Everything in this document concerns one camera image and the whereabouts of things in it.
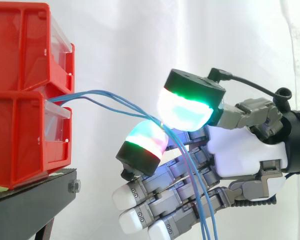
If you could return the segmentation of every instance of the blue cable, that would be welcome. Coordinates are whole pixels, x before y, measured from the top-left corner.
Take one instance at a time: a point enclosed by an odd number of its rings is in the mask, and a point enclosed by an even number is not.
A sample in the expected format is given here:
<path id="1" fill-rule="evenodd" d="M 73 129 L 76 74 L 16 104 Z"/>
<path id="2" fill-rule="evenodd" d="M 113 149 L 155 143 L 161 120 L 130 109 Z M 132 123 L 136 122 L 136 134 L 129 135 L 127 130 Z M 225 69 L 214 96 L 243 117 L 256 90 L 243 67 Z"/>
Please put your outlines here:
<path id="1" fill-rule="evenodd" d="M 107 97 L 109 97 L 109 95 L 112 95 L 112 93 L 111 92 L 107 92 L 107 91 L 102 91 L 102 90 L 92 90 L 92 91 L 87 91 L 86 92 L 87 94 L 90 94 L 90 93 L 93 93 L 93 94 L 100 94 L 100 95 L 104 95 L 104 96 L 107 96 Z M 76 98 L 77 96 L 82 96 L 83 94 L 85 94 L 84 92 L 80 92 L 80 93 L 74 93 L 74 94 L 71 94 L 72 96 L 69 96 L 69 95 L 66 95 L 66 96 L 68 96 L 67 97 L 67 99 L 74 99 L 74 98 Z M 115 95 L 115 94 L 113 94 L 113 96 L 114 97 L 116 97 L 116 98 L 119 98 L 119 99 L 122 99 L 123 101 L 125 101 L 125 102 L 127 102 L 128 104 L 130 104 L 130 105 L 126 105 L 126 104 L 124 104 L 125 106 L 127 106 L 127 107 L 129 107 L 129 108 L 131 108 L 131 109 L 133 109 L 133 110 L 135 110 L 135 111 L 137 111 L 137 112 L 140 112 L 140 113 L 142 113 L 142 114 L 145 114 L 148 118 L 150 118 L 150 120 L 152 120 L 152 121 L 154 121 L 158 126 L 160 126 L 161 127 L 161 122 L 158 120 L 158 119 L 156 119 L 155 117 L 153 117 L 153 116 L 150 116 L 150 115 L 148 115 L 145 111 L 143 111 L 140 107 L 138 107 L 138 106 L 136 106 L 135 104 L 133 104 L 133 103 L 131 103 L 131 102 L 129 102 L 128 100 L 126 100 L 126 99 L 124 99 L 123 97 L 120 97 L 120 96 L 118 96 L 118 95 Z M 58 98 L 54 98 L 54 99 L 51 99 L 51 101 L 52 102 L 60 102 L 60 101 L 62 101 L 63 100 L 63 97 L 58 97 Z M 173 140 L 174 141 L 176 141 L 176 138 L 175 138 L 175 136 L 174 136 L 174 133 L 172 132 L 172 131 L 170 131 L 170 134 L 168 134 L 168 135 L 171 135 L 170 137 L 171 138 L 173 138 Z M 178 147 L 179 147 L 179 149 L 181 150 L 181 153 L 182 153 L 182 150 L 187 154 L 187 156 L 188 156 L 188 158 L 191 160 L 191 163 L 192 163 L 192 167 L 194 168 L 194 170 L 195 170 L 195 172 L 197 173 L 197 175 L 199 176 L 199 173 L 198 173 L 198 170 L 197 170 L 197 168 L 195 167 L 195 165 L 194 165 L 194 163 L 193 163 L 193 161 L 192 161 L 192 159 L 191 159 L 191 157 L 190 157 L 190 155 L 189 155 L 189 153 L 188 153 L 188 151 L 186 151 L 186 148 L 184 147 L 184 146 L 182 146 L 183 144 L 181 143 L 181 145 L 180 144 L 177 144 L 178 145 Z M 199 193 L 198 193 L 198 188 L 196 188 L 196 189 L 194 189 L 194 190 L 196 190 L 195 192 L 197 193 L 197 196 L 196 196 L 196 198 L 198 198 L 198 195 L 199 195 Z M 198 204 L 198 208 L 199 208 L 199 212 L 201 212 L 200 211 L 200 207 L 202 207 L 202 203 L 201 202 L 197 202 L 197 204 Z M 204 217 L 204 211 L 203 211 L 203 207 L 202 207 L 202 212 L 203 212 L 203 214 L 199 214 L 199 215 L 202 215 L 201 216 L 201 220 L 202 220 L 202 218 L 204 219 L 204 222 L 205 222 L 205 217 Z"/>
<path id="2" fill-rule="evenodd" d="M 66 100 L 66 101 L 64 101 L 63 103 L 62 103 L 62 105 L 64 104 L 64 103 L 66 103 L 66 102 L 68 102 L 68 101 L 71 101 L 71 100 L 74 100 L 74 99 L 86 99 L 86 100 L 88 100 L 88 101 L 91 101 L 91 102 L 93 102 L 93 103 L 95 103 L 95 104 L 97 104 L 97 105 L 99 105 L 99 106 L 101 106 L 101 107 L 103 107 L 103 108 L 106 108 L 106 109 L 108 109 L 108 110 L 111 110 L 111 111 L 114 111 L 114 112 L 116 112 L 116 113 L 121 113 L 121 114 L 125 114 L 125 115 L 129 115 L 129 116 L 133 116 L 133 117 L 139 117 L 139 118 L 145 118 L 145 119 L 149 119 L 149 120 L 152 120 L 153 122 L 155 122 L 159 127 L 161 126 L 161 122 L 157 119 L 157 118 L 155 118 L 154 116 L 150 116 L 150 115 L 148 115 L 145 111 L 143 111 L 141 108 L 139 108 L 138 106 L 136 106 L 136 108 L 134 108 L 134 110 L 135 111 L 137 111 L 137 112 L 139 112 L 139 111 L 142 111 L 143 113 L 145 113 L 146 115 L 147 115 L 147 117 L 146 116 L 144 116 L 144 115 L 138 115 L 138 114 L 133 114 L 133 113 L 129 113 L 129 112 L 126 112 L 126 111 L 120 111 L 120 110 L 117 110 L 117 109 L 114 109 L 114 108 L 111 108 L 111 107 L 108 107 L 108 106 L 105 106 L 105 105 L 103 105 L 103 104 L 101 104 L 101 103 L 99 103 L 99 102 L 97 102 L 97 101 L 95 101 L 95 100 L 93 100 L 93 99 L 91 99 L 91 98 L 89 98 L 89 97 L 86 97 L 86 96 L 78 96 L 78 97 L 75 97 L 75 98 L 73 98 L 73 99 L 69 99 L 69 100 Z M 170 137 L 170 138 L 172 138 L 172 140 L 174 141 L 174 143 L 178 146 L 178 148 L 180 149 L 180 151 L 181 151 L 181 154 L 182 154 L 182 156 L 183 156 L 183 158 L 186 160 L 186 167 L 187 167 L 187 171 L 190 173 L 192 173 L 192 171 L 189 169 L 189 166 L 190 166 L 190 164 L 189 164 L 189 160 L 187 159 L 187 157 L 186 157 L 186 155 L 185 155 L 185 153 L 184 152 L 186 152 L 187 154 L 189 154 L 188 153 L 188 151 L 186 150 L 186 148 L 184 147 L 182 147 L 182 145 L 180 144 L 181 143 L 181 141 L 178 141 L 178 139 L 176 138 L 176 135 L 168 128 L 168 127 L 166 127 L 166 126 L 164 126 L 164 131 L 167 133 L 167 135 Z M 195 198 L 196 198 L 196 200 L 199 200 L 200 201 L 200 195 L 199 195 L 199 191 L 198 191 L 198 186 L 197 186 L 197 184 L 196 184 L 196 182 L 195 182 L 195 180 L 194 180 L 194 178 L 193 178 L 193 174 L 189 174 L 189 176 L 190 176 L 190 180 L 191 180 L 191 183 L 192 183 L 192 185 L 193 185 L 193 187 L 194 187 L 194 194 L 195 194 Z M 208 229 L 208 226 L 207 226 L 207 222 L 205 221 L 205 219 L 206 219 L 206 216 L 205 216 L 205 212 L 204 212 L 204 209 L 203 209 L 203 206 L 202 206 L 202 204 L 200 204 L 199 202 L 197 202 L 197 206 L 198 206 L 198 211 L 199 211 L 199 215 L 200 215 L 200 219 L 203 219 L 204 221 L 200 221 L 200 224 L 201 224 L 201 232 L 202 232 L 202 236 L 203 236 L 203 239 L 205 240 L 206 239 L 206 236 L 205 236 L 205 232 L 204 232 L 204 230 L 206 229 L 207 230 L 207 237 L 208 237 L 208 240 L 210 240 L 211 238 L 210 238 L 210 233 L 209 233 L 209 229 Z"/>
<path id="3" fill-rule="evenodd" d="M 105 106 L 105 105 L 103 105 L 103 104 L 101 104 L 101 103 L 99 103 L 97 101 L 94 101 L 94 100 L 88 98 L 88 97 L 81 97 L 82 95 L 85 95 L 85 94 L 97 94 L 97 95 L 103 95 L 103 96 L 112 98 L 113 100 L 115 100 L 115 101 L 117 101 L 117 102 L 125 105 L 126 107 L 128 107 L 128 108 L 130 108 L 130 109 L 132 109 L 132 110 L 134 110 L 136 112 L 144 114 L 145 116 L 138 115 L 138 114 L 133 114 L 133 113 L 125 112 L 125 111 L 120 111 L 120 110 L 117 110 L 117 109 Z M 108 91 L 90 90 L 90 91 L 86 91 L 86 92 L 78 92 L 78 93 L 73 93 L 73 94 L 69 94 L 69 95 L 64 95 L 64 96 L 60 96 L 60 97 L 51 98 L 50 101 L 51 102 L 63 102 L 63 103 L 65 103 L 65 102 L 68 102 L 70 100 L 77 99 L 77 98 L 87 99 L 87 100 L 89 100 L 89 101 L 91 101 L 91 102 L 93 102 L 93 103 L 95 103 L 95 104 L 97 104 L 97 105 L 99 105 L 101 107 L 104 107 L 104 108 L 106 108 L 108 110 L 111 110 L 111 111 L 114 111 L 114 112 L 117 112 L 117 113 L 122 113 L 122 114 L 126 114 L 126 115 L 133 116 L 133 117 L 150 119 L 154 123 L 156 123 L 159 127 L 162 127 L 164 129 L 164 131 L 167 133 L 167 135 L 170 138 L 172 138 L 172 140 L 174 141 L 174 143 L 178 146 L 178 148 L 181 151 L 181 154 L 183 155 L 183 157 L 184 157 L 184 159 L 185 159 L 185 161 L 187 163 L 186 166 L 188 168 L 187 170 L 189 172 L 191 183 L 192 183 L 193 188 L 194 188 L 193 190 L 194 190 L 194 193 L 195 193 L 195 197 L 196 197 L 196 201 L 197 201 L 197 206 L 198 206 L 198 211 L 199 211 L 199 215 L 200 215 L 200 223 L 201 223 L 201 231 L 202 231 L 203 239 L 205 239 L 204 228 L 207 230 L 207 237 L 208 237 L 208 239 L 210 239 L 209 229 L 207 227 L 207 223 L 206 223 L 206 218 L 205 218 L 203 206 L 202 206 L 202 203 L 200 201 L 198 187 L 197 187 L 196 182 L 194 181 L 193 172 L 189 169 L 189 166 L 191 166 L 193 168 L 195 174 L 197 175 L 199 183 L 201 185 L 201 188 L 202 188 L 202 190 L 204 192 L 204 195 L 206 196 L 207 203 L 208 203 L 208 206 L 209 206 L 209 210 L 210 210 L 210 213 L 211 213 L 212 223 L 213 223 L 214 237 L 217 240 L 218 239 L 218 235 L 217 235 L 217 229 L 216 229 L 216 222 L 215 222 L 215 218 L 214 218 L 214 211 L 213 211 L 213 208 L 212 208 L 212 204 L 211 204 L 211 201 L 210 201 L 207 189 L 206 189 L 206 187 L 205 187 L 202 179 L 200 178 L 198 170 L 197 170 L 194 162 L 192 161 L 192 159 L 191 159 L 188 151 L 186 150 L 186 148 L 183 145 L 183 143 L 178 139 L 178 137 L 171 131 L 171 129 L 169 129 L 165 125 L 161 126 L 161 122 L 157 118 L 155 118 L 155 117 L 153 117 L 151 115 L 148 115 L 145 111 L 143 111 L 137 105 L 129 102 L 128 100 L 126 100 L 125 98 L 123 98 L 121 96 L 118 96 L 118 95 L 116 95 L 114 93 L 111 93 L 111 92 L 108 92 Z"/>

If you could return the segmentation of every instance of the red storage bin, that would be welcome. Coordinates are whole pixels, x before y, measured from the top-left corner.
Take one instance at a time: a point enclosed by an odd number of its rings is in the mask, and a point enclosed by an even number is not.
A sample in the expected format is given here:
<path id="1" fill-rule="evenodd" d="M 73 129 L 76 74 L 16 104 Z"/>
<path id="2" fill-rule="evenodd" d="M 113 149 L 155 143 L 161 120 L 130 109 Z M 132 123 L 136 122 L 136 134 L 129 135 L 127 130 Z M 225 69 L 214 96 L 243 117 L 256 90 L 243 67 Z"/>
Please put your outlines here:
<path id="1" fill-rule="evenodd" d="M 0 92 L 0 187 L 13 189 L 71 163 L 72 112 L 36 91 Z"/>
<path id="2" fill-rule="evenodd" d="M 74 54 L 49 5 L 0 2 L 0 91 L 73 93 Z"/>

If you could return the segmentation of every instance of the screw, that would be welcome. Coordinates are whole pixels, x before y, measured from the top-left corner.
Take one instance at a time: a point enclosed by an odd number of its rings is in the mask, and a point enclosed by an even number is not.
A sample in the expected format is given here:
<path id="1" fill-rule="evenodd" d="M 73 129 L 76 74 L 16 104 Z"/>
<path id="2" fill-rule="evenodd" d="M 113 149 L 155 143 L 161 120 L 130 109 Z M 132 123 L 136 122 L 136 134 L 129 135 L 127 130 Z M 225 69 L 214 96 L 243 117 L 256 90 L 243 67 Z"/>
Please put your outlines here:
<path id="1" fill-rule="evenodd" d="M 74 194 L 79 193 L 80 189 L 81 189 L 81 181 L 78 180 L 78 179 L 73 180 L 72 183 L 71 183 L 70 192 L 74 193 Z"/>

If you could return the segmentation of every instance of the green light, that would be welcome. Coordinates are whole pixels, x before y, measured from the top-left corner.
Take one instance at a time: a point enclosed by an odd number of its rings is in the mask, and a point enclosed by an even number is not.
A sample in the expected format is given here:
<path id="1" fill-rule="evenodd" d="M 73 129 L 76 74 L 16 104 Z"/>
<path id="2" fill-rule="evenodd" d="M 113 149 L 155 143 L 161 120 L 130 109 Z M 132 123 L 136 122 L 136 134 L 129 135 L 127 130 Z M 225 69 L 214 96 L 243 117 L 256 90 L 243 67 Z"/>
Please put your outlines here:
<path id="1" fill-rule="evenodd" d="M 146 120 L 135 126 L 125 140 L 139 145 L 161 159 L 169 138 L 154 122 Z"/>
<path id="2" fill-rule="evenodd" d="M 166 125 L 187 132 L 200 129 L 214 111 L 203 102 L 185 99 L 165 88 L 160 94 L 157 107 Z"/>

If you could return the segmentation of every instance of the white fabric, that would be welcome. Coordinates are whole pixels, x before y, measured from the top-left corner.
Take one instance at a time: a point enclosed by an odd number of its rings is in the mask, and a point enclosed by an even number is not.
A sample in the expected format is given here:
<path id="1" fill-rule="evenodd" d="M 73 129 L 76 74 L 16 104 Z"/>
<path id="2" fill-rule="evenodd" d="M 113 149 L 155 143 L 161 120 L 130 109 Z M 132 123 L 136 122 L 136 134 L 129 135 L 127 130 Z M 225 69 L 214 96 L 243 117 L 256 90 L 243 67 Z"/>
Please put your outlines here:
<path id="1" fill-rule="evenodd" d="M 300 95 L 300 0 L 289 0 L 283 8 L 291 16 L 295 61 L 280 0 L 45 1 L 75 44 L 77 92 L 111 91 L 156 115 L 158 94 L 171 68 L 204 77 L 211 67 L 217 67 L 272 91 L 287 87 Z M 267 97 L 238 82 L 223 82 L 222 86 L 227 89 L 228 104 Z M 299 108 L 299 95 L 290 101 L 292 108 L 296 101 Z M 97 99 L 118 106 L 104 97 Z M 111 200 L 112 193 L 125 183 L 115 156 L 140 120 L 84 100 L 67 106 L 73 109 L 70 167 L 78 168 L 82 188 L 56 216 L 50 239 L 148 239 L 146 230 L 123 233 L 120 212 Z M 277 201 L 277 205 L 218 212 L 219 239 L 300 240 L 300 177 L 286 181 Z M 210 218 L 208 226 L 212 233 Z M 199 224 L 178 238 L 189 239 L 202 239 Z"/>

